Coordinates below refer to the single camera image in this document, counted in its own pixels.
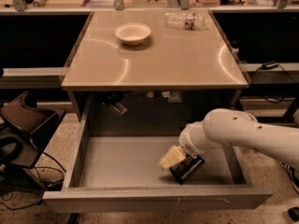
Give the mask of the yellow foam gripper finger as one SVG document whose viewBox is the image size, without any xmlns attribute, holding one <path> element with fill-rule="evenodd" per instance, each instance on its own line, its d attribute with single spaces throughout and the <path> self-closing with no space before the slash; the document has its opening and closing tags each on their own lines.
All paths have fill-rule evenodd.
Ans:
<svg viewBox="0 0 299 224">
<path fill-rule="evenodd" d="M 159 159 L 159 165 L 163 169 L 168 169 L 173 165 L 186 159 L 186 153 L 180 146 L 171 146 L 169 150 Z"/>
</svg>

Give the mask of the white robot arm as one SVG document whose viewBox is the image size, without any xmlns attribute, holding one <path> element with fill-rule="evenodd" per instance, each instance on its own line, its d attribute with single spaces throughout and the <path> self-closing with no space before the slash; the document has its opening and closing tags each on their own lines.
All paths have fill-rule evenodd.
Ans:
<svg viewBox="0 0 299 224">
<path fill-rule="evenodd" d="M 160 158 L 164 168 L 228 146 L 255 149 L 264 155 L 299 168 L 299 129 L 260 123 L 253 115 L 224 108 L 213 109 L 202 121 L 188 123 L 173 145 Z"/>
</svg>

